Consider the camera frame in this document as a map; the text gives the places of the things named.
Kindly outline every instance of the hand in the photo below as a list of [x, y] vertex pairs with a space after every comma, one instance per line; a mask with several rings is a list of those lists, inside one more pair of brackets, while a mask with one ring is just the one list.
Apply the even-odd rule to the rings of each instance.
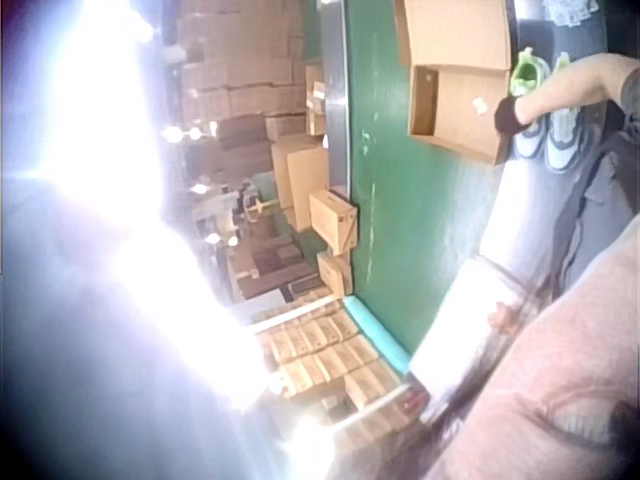
[[522, 125], [518, 120], [515, 112], [515, 104], [518, 97], [509, 95], [503, 98], [498, 104], [496, 113], [493, 116], [496, 130], [506, 135], [516, 135], [527, 128], [529, 125]]

